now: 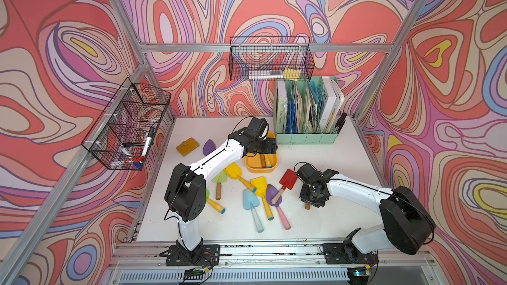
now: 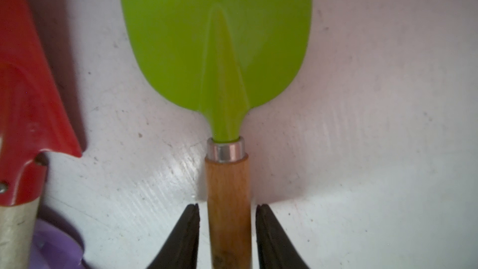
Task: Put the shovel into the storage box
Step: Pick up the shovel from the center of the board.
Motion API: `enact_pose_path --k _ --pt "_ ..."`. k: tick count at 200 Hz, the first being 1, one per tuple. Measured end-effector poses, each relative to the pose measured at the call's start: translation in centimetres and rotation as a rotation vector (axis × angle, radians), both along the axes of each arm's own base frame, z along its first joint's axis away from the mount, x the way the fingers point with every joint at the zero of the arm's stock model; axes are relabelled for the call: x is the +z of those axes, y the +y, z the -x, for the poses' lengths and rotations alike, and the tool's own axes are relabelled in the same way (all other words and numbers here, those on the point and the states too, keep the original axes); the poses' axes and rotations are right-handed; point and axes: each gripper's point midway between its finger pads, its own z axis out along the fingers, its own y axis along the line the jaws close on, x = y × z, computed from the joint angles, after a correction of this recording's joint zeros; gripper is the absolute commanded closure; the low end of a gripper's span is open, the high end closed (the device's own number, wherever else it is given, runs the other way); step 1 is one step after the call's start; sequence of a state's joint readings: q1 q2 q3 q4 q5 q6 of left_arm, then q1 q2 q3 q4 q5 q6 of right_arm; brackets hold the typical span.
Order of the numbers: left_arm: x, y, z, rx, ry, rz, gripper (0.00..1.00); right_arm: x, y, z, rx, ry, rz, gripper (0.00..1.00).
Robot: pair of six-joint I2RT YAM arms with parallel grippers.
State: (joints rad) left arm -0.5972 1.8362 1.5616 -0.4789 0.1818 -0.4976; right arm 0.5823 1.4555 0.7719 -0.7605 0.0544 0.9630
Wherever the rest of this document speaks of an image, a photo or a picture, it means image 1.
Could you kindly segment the red shovel wooden handle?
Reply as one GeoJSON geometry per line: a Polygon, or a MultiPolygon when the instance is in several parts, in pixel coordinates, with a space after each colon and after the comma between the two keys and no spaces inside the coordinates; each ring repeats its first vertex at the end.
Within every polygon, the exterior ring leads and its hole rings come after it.
{"type": "Polygon", "coordinates": [[[272,203],[276,204],[276,202],[280,200],[281,196],[286,190],[292,190],[297,181],[298,181],[297,173],[291,169],[287,169],[287,171],[284,173],[281,180],[279,181],[282,187],[271,199],[272,203]]]}

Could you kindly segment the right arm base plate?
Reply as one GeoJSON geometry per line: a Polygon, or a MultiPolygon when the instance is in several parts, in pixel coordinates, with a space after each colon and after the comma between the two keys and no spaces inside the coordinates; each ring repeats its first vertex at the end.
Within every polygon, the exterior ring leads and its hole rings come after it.
{"type": "Polygon", "coordinates": [[[322,244],[319,250],[328,265],[376,265],[376,252],[361,253],[350,244],[334,243],[322,244]]]}

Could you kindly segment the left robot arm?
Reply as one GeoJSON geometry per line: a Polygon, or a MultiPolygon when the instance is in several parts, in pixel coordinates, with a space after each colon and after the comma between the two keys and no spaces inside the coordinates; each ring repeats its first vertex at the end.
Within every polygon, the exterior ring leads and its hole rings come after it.
{"type": "Polygon", "coordinates": [[[234,130],[226,141],[204,158],[189,165],[177,164],[165,193],[168,212],[178,219],[178,245],[193,252],[203,241],[198,217],[207,202],[206,189],[219,172],[232,163],[255,154],[275,154],[277,142],[269,138],[265,118],[249,117],[247,126],[234,130]]]}

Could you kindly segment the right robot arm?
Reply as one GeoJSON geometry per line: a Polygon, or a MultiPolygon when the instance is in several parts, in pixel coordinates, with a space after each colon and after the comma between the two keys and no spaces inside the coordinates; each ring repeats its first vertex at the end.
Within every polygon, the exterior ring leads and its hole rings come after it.
{"type": "Polygon", "coordinates": [[[296,170],[302,182],[300,200],[323,208],[331,198],[354,203],[382,221],[370,228],[355,228],[338,244],[339,255],[350,263],[380,250],[397,249],[415,255],[434,240],[436,223],[408,187],[395,189],[372,186],[327,169],[323,172],[308,162],[296,170]]]}

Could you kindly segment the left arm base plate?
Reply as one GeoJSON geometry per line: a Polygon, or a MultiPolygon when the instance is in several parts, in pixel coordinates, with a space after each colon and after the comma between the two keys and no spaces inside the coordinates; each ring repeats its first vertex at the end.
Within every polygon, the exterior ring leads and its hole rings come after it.
{"type": "Polygon", "coordinates": [[[220,245],[199,244],[193,251],[190,251],[183,245],[176,243],[160,253],[160,256],[166,258],[165,265],[169,267],[214,267],[219,264],[220,245]]]}

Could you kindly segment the yellow storage box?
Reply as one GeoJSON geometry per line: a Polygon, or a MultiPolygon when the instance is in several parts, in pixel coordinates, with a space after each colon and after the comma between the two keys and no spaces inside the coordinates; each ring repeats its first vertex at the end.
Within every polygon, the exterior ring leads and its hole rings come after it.
{"type": "Polygon", "coordinates": [[[268,174],[273,172],[278,165],[278,155],[275,154],[257,154],[253,157],[244,158],[247,169],[254,174],[268,174]]]}

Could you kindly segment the yellow shovel wooden handle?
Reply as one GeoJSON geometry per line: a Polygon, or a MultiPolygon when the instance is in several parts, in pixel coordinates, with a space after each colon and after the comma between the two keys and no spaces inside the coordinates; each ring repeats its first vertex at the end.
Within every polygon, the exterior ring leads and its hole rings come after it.
{"type": "Polygon", "coordinates": [[[266,168],[265,155],[264,154],[260,154],[260,162],[261,162],[261,167],[262,168],[266,168]]]}

